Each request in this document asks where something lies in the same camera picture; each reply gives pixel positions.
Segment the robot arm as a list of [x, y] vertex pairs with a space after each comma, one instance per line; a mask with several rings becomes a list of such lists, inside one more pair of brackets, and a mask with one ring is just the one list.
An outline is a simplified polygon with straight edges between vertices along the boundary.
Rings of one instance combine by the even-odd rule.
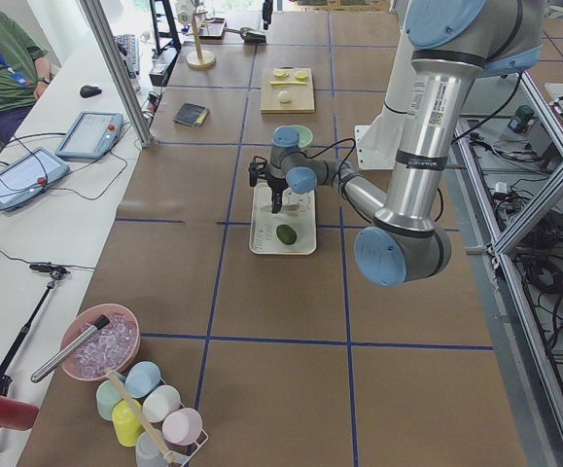
[[445, 170], [461, 109], [475, 80], [532, 67], [540, 58], [543, 1], [413, 1], [404, 31], [416, 73], [386, 191], [341, 161], [314, 160], [299, 149], [299, 134], [278, 127], [264, 178], [271, 210], [282, 195], [329, 185], [372, 224], [356, 237], [360, 272], [379, 286], [433, 276], [451, 257], [445, 231], [431, 209]]

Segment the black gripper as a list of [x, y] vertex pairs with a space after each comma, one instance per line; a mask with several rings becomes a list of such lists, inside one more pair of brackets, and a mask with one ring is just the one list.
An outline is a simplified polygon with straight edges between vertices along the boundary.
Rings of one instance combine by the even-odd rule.
[[287, 189], [287, 181], [284, 177], [269, 176], [266, 183], [271, 189], [271, 213], [276, 214], [279, 212], [279, 197]]

